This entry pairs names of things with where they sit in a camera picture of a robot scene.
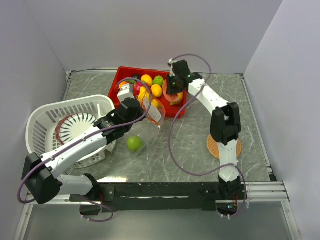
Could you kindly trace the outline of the clear zip bag orange zipper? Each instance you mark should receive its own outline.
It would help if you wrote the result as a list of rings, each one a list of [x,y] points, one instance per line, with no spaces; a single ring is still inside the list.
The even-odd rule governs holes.
[[[131,153],[139,153],[144,147],[146,147],[151,141],[153,141],[156,136],[159,134],[161,126],[164,122],[164,118],[166,115],[166,110],[162,103],[159,101],[159,108],[155,108],[152,105],[152,101],[147,100],[146,98],[140,103],[143,111],[146,112],[149,105],[150,109],[148,110],[145,118],[142,121],[134,123],[131,130],[125,135],[125,140],[127,143],[127,139],[131,136],[139,136],[143,142],[143,146],[140,150],[131,152]]]

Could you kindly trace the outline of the green lime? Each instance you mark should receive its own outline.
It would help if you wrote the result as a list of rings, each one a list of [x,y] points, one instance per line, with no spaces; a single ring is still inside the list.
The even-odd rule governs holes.
[[[131,152],[136,152],[142,148],[143,141],[139,136],[130,136],[126,141],[126,145]]]

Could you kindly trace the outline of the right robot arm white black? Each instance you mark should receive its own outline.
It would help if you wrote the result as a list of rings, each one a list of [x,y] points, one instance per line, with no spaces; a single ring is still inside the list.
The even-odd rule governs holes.
[[[167,94],[187,91],[192,97],[181,108],[182,112],[192,101],[198,100],[211,115],[210,135],[217,143],[220,166],[217,168],[218,193],[230,199],[242,191],[238,169],[237,144],[242,130],[240,109],[236,102],[228,102],[218,95],[199,73],[191,72],[186,60],[177,57],[168,61]]]

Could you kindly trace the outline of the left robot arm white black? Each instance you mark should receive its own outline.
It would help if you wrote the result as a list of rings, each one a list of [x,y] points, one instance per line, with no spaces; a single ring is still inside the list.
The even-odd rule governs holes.
[[[126,98],[117,109],[96,118],[92,114],[77,113],[66,119],[66,129],[82,121],[89,128],[80,136],[68,137],[68,142],[50,152],[29,154],[24,163],[22,185],[26,186],[38,204],[45,204],[58,195],[80,195],[94,201],[102,194],[100,183],[91,175],[64,175],[66,169],[80,159],[122,138],[133,124],[146,117],[135,98]]]

